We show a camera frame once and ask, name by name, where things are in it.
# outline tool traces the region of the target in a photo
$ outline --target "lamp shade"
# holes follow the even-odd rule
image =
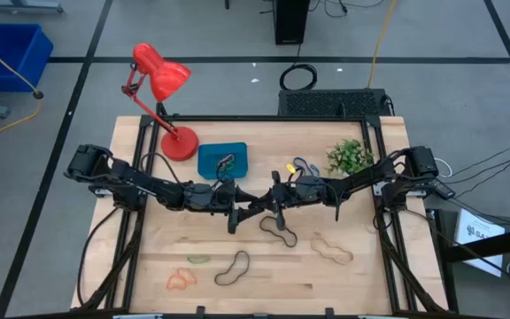
[[[141,73],[151,78],[151,90],[157,102],[173,95],[192,73],[186,66],[164,60],[148,43],[139,43],[133,49],[133,59]]]

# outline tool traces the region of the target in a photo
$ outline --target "blue bowl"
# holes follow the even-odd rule
[[[220,178],[243,178],[247,175],[247,144],[202,144],[198,148],[198,173],[207,180],[217,179],[216,169],[221,160],[234,155],[233,168],[221,172]]]

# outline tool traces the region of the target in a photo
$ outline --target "gray floor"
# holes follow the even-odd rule
[[[82,57],[103,3],[63,0],[66,14],[61,16],[0,12],[0,22],[40,23],[55,45],[53,56]],[[493,3],[510,36],[510,1]],[[274,45],[272,16],[259,14],[269,6],[231,0],[231,10],[226,11],[223,0],[114,0],[96,55],[127,57],[138,42],[150,42],[169,57],[295,55],[294,46]],[[351,8],[343,19],[329,18],[322,7],[309,13],[301,56],[370,57],[388,7],[389,1],[371,9]],[[338,13],[334,4],[328,9]],[[380,56],[508,57],[479,0],[398,1]],[[166,101],[166,107],[170,113],[182,114],[276,114],[278,78],[289,65],[189,64],[192,77]],[[314,65],[319,74],[316,89],[363,88],[370,67]],[[45,93],[41,113],[0,134],[0,291],[80,68],[80,64],[49,64],[40,81]],[[78,144],[108,145],[117,116],[141,113],[120,93],[128,71],[126,64],[93,64],[89,69],[7,315],[65,311],[70,305],[95,199],[84,186],[66,180],[62,171]],[[295,72],[287,84],[300,85],[306,76]],[[454,168],[510,145],[510,65],[380,64],[374,87],[386,89],[393,98],[397,115],[405,117],[411,143],[430,146]],[[147,89],[140,96],[153,104]],[[29,94],[19,93],[0,94],[0,105],[12,109],[0,126],[35,108]],[[463,200],[488,214],[510,216],[510,168]],[[430,204],[443,205],[434,200]],[[462,313],[510,317],[510,298],[498,298],[487,276],[470,280],[473,269],[462,271],[457,283]],[[486,308],[485,302],[494,308]]]

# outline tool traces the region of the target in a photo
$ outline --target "wooden tabletop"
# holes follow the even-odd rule
[[[118,118],[110,147],[116,158],[131,162],[139,120],[140,117]],[[343,138],[362,141],[360,125],[350,122],[194,121],[176,124],[193,128],[201,144],[247,143],[249,172],[236,183],[256,196],[264,195],[272,185],[272,170],[279,171],[283,179],[288,177],[285,164],[294,157],[305,158],[325,175],[327,151]],[[151,130],[148,131],[146,141],[150,140]],[[369,131],[376,150],[375,133],[372,129]],[[402,118],[382,118],[382,131],[387,152],[409,145]],[[197,173],[197,156],[184,162],[171,162],[171,165],[182,181],[209,183]],[[160,159],[155,159],[153,175],[173,180]],[[410,198],[407,204],[414,211],[424,211],[420,199]],[[110,198],[98,199],[91,228],[111,210]],[[280,238],[259,229],[259,221],[272,215],[270,212],[242,222],[237,233],[230,235],[227,218],[222,215],[170,212],[154,198],[149,198],[130,311],[194,313],[197,306],[205,306],[206,312],[211,314],[317,315],[324,314],[325,307],[333,307],[339,315],[390,314],[382,249],[372,225],[371,190],[359,191],[343,203],[339,222],[334,220],[334,211],[322,205],[286,210],[287,226],[298,236],[297,246],[289,248]],[[121,213],[113,216],[89,245],[81,285],[84,299],[99,286],[112,266],[120,217]],[[402,213],[400,219],[410,269],[434,300],[446,307],[426,221],[406,213]],[[316,234],[352,252],[353,261],[339,265],[320,257],[310,247]],[[249,271],[235,284],[216,285],[214,276],[228,268],[239,250],[251,256]],[[197,265],[187,261],[187,256],[198,254],[209,255],[211,260]],[[177,268],[189,268],[197,284],[183,291],[167,290],[166,281]],[[402,280],[394,269],[399,303],[406,308]],[[120,305],[125,279],[124,272],[120,276],[116,306]]]

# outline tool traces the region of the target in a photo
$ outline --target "potted plant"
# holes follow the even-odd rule
[[[356,140],[346,139],[336,144],[332,152],[327,153],[329,167],[328,174],[339,172],[343,175],[352,175],[373,164],[373,154],[361,147]]]

